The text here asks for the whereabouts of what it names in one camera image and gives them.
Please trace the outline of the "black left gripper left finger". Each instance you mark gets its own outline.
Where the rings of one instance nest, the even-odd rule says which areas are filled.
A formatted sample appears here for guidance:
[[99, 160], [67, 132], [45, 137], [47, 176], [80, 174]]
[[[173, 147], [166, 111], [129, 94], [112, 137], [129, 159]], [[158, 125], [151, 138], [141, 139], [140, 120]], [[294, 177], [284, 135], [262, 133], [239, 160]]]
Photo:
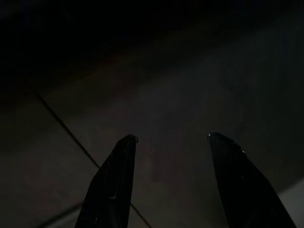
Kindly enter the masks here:
[[128, 228], [137, 142], [130, 134], [116, 143], [89, 185], [75, 228]]

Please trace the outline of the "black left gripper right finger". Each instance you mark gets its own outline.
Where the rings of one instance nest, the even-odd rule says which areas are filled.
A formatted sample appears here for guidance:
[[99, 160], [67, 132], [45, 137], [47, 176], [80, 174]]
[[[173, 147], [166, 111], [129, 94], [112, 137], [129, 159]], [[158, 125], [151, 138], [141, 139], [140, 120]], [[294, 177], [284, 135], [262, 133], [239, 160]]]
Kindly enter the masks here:
[[276, 191], [232, 139], [208, 135], [229, 228], [297, 228]]

